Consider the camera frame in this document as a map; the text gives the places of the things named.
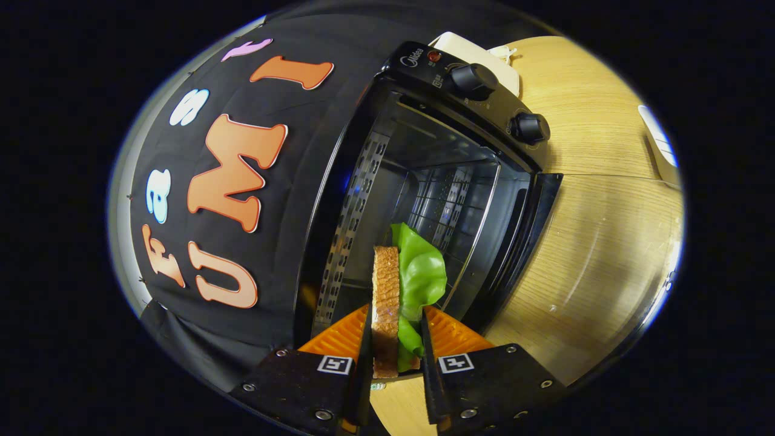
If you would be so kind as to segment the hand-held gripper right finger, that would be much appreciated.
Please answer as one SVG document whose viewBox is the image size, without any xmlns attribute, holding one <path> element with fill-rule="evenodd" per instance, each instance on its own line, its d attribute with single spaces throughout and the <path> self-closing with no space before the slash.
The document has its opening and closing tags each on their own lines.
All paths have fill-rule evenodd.
<svg viewBox="0 0 775 436">
<path fill-rule="evenodd" d="M 459 320 L 424 307 L 424 397 L 439 434 L 512 434 L 567 387 L 520 345 L 495 346 Z"/>
</svg>

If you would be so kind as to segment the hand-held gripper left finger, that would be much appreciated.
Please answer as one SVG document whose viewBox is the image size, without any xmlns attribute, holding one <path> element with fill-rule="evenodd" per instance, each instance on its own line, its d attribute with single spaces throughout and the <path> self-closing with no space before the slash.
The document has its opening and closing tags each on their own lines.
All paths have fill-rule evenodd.
<svg viewBox="0 0 775 436">
<path fill-rule="evenodd" d="M 242 408 L 293 434 L 361 434 L 370 420 L 371 305 L 313 339 L 352 333 L 354 351 L 277 349 L 230 392 Z"/>
</svg>

